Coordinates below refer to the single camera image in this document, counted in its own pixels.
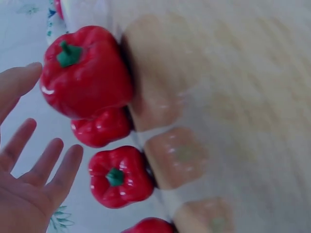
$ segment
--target glossy surface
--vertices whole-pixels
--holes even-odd
[[[180,226],[179,233],[235,232],[231,207],[222,198],[187,202],[176,211],[173,219]]]
[[[173,227],[166,221],[148,217],[140,221],[134,227],[125,230],[121,233],[173,233]]]
[[[60,66],[56,57],[62,41],[83,48],[78,64]],[[124,107],[133,96],[117,42],[97,26],[63,35],[47,49],[40,86],[48,104],[72,119],[94,118],[105,108]]]
[[[111,186],[106,178],[113,168],[124,174],[120,186]],[[107,208],[121,208],[145,200],[154,189],[141,153],[131,146],[98,152],[89,162],[89,173],[93,196]]]
[[[131,122],[122,108],[111,108],[92,120],[71,120],[71,129],[83,144],[100,148],[129,135]]]
[[[77,1],[85,2],[79,10]],[[66,2],[76,16],[68,25],[77,28],[111,13],[106,25],[123,36],[131,59],[139,100],[131,111],[141,144],[168,130],[159,127],[177,125],[207,145],[204,175],[162,191],[170,216],[185,202],[221,198],[232,210],[227,232],[311,232],[309,0],[109,0],[108,10],[83,19],[86,6],[104,0]],[[172,103],[180,95],[181,113]],[[143,100],[148,104],[140,107]],[[169,166],[146,156],[159,186],[171,181]],[[179,231],[211,233],[201,221],[210,220],[207,209],[202,202],[181,208],[174,218]]]
[[[54,4],[55,4],[55,9],[57,13],[59,14],[59,16],[61,17],[61,19],[64,19],[61,0],[54,0]]]
[[[163,176],[155,175],[159,188],[175,189],[202,177],[208,165],[208,149],[186,127],[175,127],[150,138],[144,145],[161,167]]]

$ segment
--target floral pattern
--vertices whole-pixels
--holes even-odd
[[[50,219],[48,233],[66,233],[68,228],[74,225],[74,222],[69,220],[71,214],[65,213],[67,206],[59,207]]]
[[[25,4],[21,8],[17,10],[17,14],[26,14],[26,15],[33,15],[34,13],[37,13],[39,11],[39,8],[36,7],[35,4]]]
[[[69,33],[67,31],[64,20],[58,15],[55,9],[54,0],[49,0],[48,22],[47,22],[47,41],[50,45],[55,39],[63,34]]]

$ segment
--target red vegetable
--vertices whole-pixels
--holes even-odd
[[[100,148],[126,137],[131,123],[122,108],[110,108],[93,120],[72,120],[71,129],[80,142]]]
[[[154,186],[138,149],[101,151],[89,163],[91,191],[107,208],[121,208],[151,196]]]
[[[59,14],[61,19],[64,19],[63,11],[62,11],[62,5],[61,5],[60,0],[54,0],[54,4],[55,4],[56,12]]]
[[[136,224],[134,227],[121,233],[173,233],[173,227],[166,221],[149,217]]]
[[[65,34],[47,49],[40,78],[46,101],[72,119],[121,108],[133,96],[128,70],[109,31],[87,26]]]

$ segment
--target palm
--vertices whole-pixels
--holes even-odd
[[[71,147],[46,185],[63,149],[62,140],[54,139],[29,172],[13,177],[10,172],[35,127],[34,120],[25,121],[0,152],[0,225],[2,229],[7,226],[1,232],[44,233],[52,214],[69,193],[81,162],[81,147]]]
[[[45,232],[49,223],[48,216],[51,215],[47,210],[52,208],[47,196],[39,188],[25,185],[11,174],[1,174],[1,178],[0,185],[3,189],[0,190],[0,197],[5,203],[1,207],[16,218],[15,222],[24,232]]]

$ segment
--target hand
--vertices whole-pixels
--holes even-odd
[[[0,73],[0,125],[19,98],[34,87],[41,72],[42,65],[35,63]],[[26,120],[0,151],[1,233],[45,233],[52,214],[68,195],[82,160],[83,148],[72,146],[46,184],[63,149],[62,140],[56,138],[29,172],[14,178],[10,172],[35,128],[35,120]]]

